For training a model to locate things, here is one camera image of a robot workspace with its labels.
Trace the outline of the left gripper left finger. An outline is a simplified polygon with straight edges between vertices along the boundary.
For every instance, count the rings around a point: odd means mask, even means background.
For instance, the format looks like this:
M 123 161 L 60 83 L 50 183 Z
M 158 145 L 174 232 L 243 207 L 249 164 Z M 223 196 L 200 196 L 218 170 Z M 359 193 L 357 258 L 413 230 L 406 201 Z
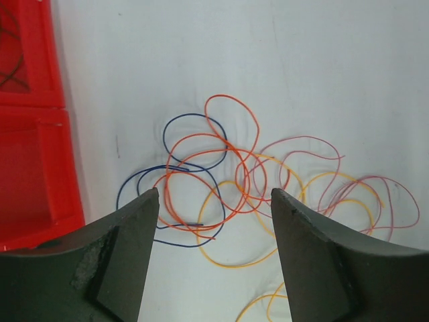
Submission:
M 1 254 L 2 321 L 136 321 L 160 204 L 149 189 L 35 248 Z

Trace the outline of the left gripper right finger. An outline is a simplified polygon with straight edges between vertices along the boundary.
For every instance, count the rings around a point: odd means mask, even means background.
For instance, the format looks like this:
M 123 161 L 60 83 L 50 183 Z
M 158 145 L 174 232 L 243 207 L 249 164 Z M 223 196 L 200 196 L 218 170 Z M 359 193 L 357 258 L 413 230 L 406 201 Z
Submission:
M 427 321 L 428 252 L 321 215 L 281 189 L 271 215 L 293 321 Z

